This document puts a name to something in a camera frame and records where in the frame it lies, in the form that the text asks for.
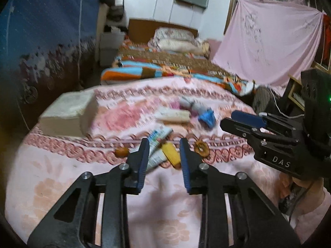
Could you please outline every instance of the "white wall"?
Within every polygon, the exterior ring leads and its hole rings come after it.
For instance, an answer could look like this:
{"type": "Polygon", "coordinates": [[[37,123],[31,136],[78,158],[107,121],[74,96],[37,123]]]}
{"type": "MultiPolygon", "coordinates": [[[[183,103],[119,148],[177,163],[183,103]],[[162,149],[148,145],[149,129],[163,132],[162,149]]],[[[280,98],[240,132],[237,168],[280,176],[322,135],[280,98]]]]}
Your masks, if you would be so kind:
{"type": "Polygon", "coordinates": [[[127,22],[130,18],[170,21],[198,29],[204,39],[221,39],[229,2],[230,0],[210,0],[208,9],[203,10],[199,7],[178,5],[174,0],[125,0],[126,19],[127,22]]]}
{"type": "Polygon", "coordinates": [[[230,0],[209,0],[199,27],[200,37],[222,40],[230,0]]]}

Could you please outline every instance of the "bed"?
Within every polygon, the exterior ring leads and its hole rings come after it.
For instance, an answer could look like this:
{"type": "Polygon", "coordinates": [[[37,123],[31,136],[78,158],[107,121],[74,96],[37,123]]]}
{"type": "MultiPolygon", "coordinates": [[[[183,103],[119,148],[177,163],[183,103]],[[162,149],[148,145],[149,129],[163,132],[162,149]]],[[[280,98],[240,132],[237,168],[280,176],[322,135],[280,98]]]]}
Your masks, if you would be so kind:
{"type": "MultiPolygon", "coordinates": [[[[236,109],[253,113],[228,91],[199,79],[142,80],[99,86],[94,92],[99,112],[86,137],[49,137],[36,126],[17,151],[8,180],[5,215],[24,241],[83,172],[100,174],[124,162],[125,159],[115,157],[114,150],[119,146],[137,147],[141,138],[155,128],[153,113],[159,107],[169,106],[186,96],[211,107],[217,124],[236,109]]],[[[277,171],[256,162],[245,139],[229,135],[219,126],[208,131],[196,119],[185,126],[171,127],[174,132],[167,138],[168,142],[178,148],[182,137],[186,137],[191,146],[196,140],[203,140],[210,148],[205,162],[229,174],[241,170],[250,173],[273,202],[277,202],[272,185],[278,178],[277,171]]],[[[147,174],[139,196],[128,197],[132,246],[195,247],[200,211],[201,198],[186,193],[181,171],[169,162],[163,163],[147,174]]],[[[100,244],[100,212],[99,209],[96,244],[100,244]]]]}
{"type": "Polygon", "coordinates": [[[179,29],[190,32],[194,38],[198,36],[197,30],[185,26],[130,19],[128,39],[120,47],[112,67],[102,72],[101,84],[112,85],[148,78],[180,76],[212,82],[238,96],[252,92],[253,82],[240,79],[208,59],[209,44],[204,51],[205,56],[191,52],[160,50],[151,46],[150,41],[160,28],[179,29]]]}

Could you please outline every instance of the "toothpaste tube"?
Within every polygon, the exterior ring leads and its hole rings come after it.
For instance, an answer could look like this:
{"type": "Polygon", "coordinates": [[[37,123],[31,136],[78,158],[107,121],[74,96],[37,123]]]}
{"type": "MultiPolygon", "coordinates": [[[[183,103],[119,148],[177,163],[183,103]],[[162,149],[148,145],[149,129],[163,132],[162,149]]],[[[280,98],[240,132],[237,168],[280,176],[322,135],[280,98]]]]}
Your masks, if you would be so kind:
{"type": "MultiPolygon", "coordinates": [[[[158,152],[157,155],[155,155],[153,158],[153,154],[156,153],[156,149],[159,147],[160,143],[170,134],[173,132],[173,129],[167,126],[160,125],[158,128],[156,128],[148,137],[149,140],[149,159],[148,164],[151,163],[151,165],[154,165],[153,167],[156,167],[157,165],[161,164],[162,162],[167,161],[167,157],[163,154],[162,150],[161,153],[158,152]]],[[[134,149],[132,152],[138,151],[139,147],[134,149]]]]}
{"type": "Polygon", "coordinates": [[[166,162],[167,160],[168,158],[163,153],[162,149],[158,149],[157,151],[154,152],[153,155],[149,157],[146,171],[149,171],[152,168],[157,167],[158,165],[160,165],[163,162],[166,162]]]}
{"type": "Polygon", "coordinates": [[[187,123],[190,121],[190,111],[161,107],[154,115],[157,120],[175,123],[187,123]]]}

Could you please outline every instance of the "blue cloth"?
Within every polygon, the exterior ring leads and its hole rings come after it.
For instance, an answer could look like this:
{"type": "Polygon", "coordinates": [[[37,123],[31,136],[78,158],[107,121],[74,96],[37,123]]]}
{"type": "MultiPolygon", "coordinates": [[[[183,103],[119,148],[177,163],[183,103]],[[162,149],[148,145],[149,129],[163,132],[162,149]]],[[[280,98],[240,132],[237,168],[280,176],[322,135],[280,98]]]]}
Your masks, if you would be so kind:
{"type": "Polygon", "coordinates": [[[94,55],[98,12],[99,0],[9,0],[1,11],[0,73],[16,81],[17,101],[30,127],[78,84],[79,46],[81,71],[92,67],[86,61],[94,55]],[[31,87],[36,96],[27,100],[31,87]]]}
{"type": "Polygon", "coordinates": [[[123,64],[123,66],[141,66],[141,67],[148,67],[148,68],[152,68],[152,69],[158,69],[160,70],[162,67],[160,65],[156,65],[153,63],[147,63],[147,62],[140,62],[140,61],[130,61],[130,60],[124,60],[121,61],[121,63],[123,64]]]}
{"type": "Polygon", "coordinates": [[[198,117],[198,121],[205,123],[210,129],[214,128],[216,125],[214,111],[208,109],[207,112],[203,113],[198,117]]]}

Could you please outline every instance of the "wooden shelf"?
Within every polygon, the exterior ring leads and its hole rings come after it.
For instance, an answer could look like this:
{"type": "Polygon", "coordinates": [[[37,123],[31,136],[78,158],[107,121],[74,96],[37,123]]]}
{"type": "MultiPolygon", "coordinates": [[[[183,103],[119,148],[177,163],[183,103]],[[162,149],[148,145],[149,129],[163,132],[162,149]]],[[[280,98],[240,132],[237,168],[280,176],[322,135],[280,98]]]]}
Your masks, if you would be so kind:
{"type": "Polygon", "coordinates": [[[329,70],[328,68],[323,67],[322,65],[318,64],[315,61],[312,62],[312,68],[319,69],[319,70],[321,70],[323,72],[327,72],[328,74],[331,73],[331,70],[329,70]]]}
{"type": "Polygon", "coordinates": [[[293,97],[294,93],[297,93],[298,95],[300,95],[301,93],[301,88],[302,88],[302,84],[301,84],[301,80],[296,79],[295,77],[289,75],[289,77],[293,80],[292,83],[292,88],[291,91],[288,95],[288,98],[294,102],[294,104],[296,106],[298,106],[302,111],[305,111],[305,108],[293,97]]]}

